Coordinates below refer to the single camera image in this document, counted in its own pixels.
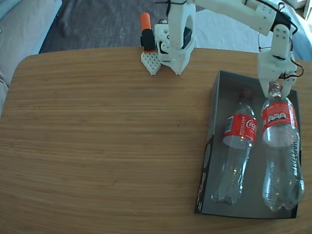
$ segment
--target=plastic bottle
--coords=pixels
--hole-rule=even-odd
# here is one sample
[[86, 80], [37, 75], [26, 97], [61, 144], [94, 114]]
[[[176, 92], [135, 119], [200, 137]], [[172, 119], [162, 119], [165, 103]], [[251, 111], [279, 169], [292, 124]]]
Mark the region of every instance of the plastic bottle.
[[272, 211], [293, 209], [304, 193], [295, 110], [288, 98], [281, 98], [281, 90], [278, 83], [270, 83], [269, 97], [262, 108], [262, 141], [267, 158], [262, 196]]
[[223, 143], [223, 164], [221, 180], [212, 199], [232, 205], [238, 201], [243, 189], [243, 178], [250, 150], [255, 142], [257, 121], [251, 108], [251, 90], [245, 89], [239, 98], [239, 107], [229, 116]]

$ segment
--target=cardboard box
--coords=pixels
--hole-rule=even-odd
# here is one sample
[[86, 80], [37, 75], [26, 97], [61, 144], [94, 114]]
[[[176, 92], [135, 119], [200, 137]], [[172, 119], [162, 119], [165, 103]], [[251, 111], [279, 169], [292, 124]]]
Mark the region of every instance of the cardboard box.
[[[221, 176], [222, 143], [227, 118], [238, 107], [238, 97], [244, 88], [251, 88], [253, 92], [252, 107], [259, 126], [255, 146], [249, 155], [246, 166], [243, 191], [239, 201], [230, 206], [212, 201], [212, 195], [217, 188]], [[288, 98], [296, 110], [298, 129], [300, 131], [300, 115], [297, 92], [291, 90]], [[288, 211], [282, 208], [272, 212], [262, 198], [262, 186], [266, 172], [266, 156], [262, 145], [261, 109], [265, 102], [260, 83], [257, 79], [244, 77], [220, 71], [212, 89], [211, 113], [207, 134], [207, 145], [202, 167], [202, 177], [198, 190], [195, 213], [220, 215], [241, 218], [296, 218], [297, 207]]]

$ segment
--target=bottle neck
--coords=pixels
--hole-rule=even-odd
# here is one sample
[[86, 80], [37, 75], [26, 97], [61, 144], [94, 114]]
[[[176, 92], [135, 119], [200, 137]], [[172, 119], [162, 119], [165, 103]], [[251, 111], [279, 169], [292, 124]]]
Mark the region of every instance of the bottle neck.
[[241, 106], [245, 106], [245, 105], [250, 105], [250, 98], [245, 98], [245, 97], [242, 97], [240, 100], [239, 100], [239, 105]]

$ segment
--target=coca-cola logo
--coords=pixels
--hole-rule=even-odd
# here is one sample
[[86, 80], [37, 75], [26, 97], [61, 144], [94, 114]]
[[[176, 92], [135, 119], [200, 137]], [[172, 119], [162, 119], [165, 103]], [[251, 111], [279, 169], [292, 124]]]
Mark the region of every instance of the coca-cola logo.
[[255, 123], [255, 120], [254, 119], [251, 119], [251, 120], [248, 120], [247, 123], [246, 123], [246, 127], [247, 128], [251, 128], [253, 129], [254, 131], [257, 131], [257, 123]]

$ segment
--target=red label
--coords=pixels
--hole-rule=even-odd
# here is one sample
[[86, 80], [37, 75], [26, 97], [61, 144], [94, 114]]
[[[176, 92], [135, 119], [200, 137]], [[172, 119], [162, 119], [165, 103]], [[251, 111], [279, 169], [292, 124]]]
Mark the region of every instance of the red label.
[[290, 103], [276, 102], [262, 111], [262, 130], [280, 123], [288, 123], [298, 127], [294, 107]]
[[258, 122], [253, 117], [242, 114], [234, 114], [228, 118], [224, 137], [245, 137], [254, 142], [257, 128]]

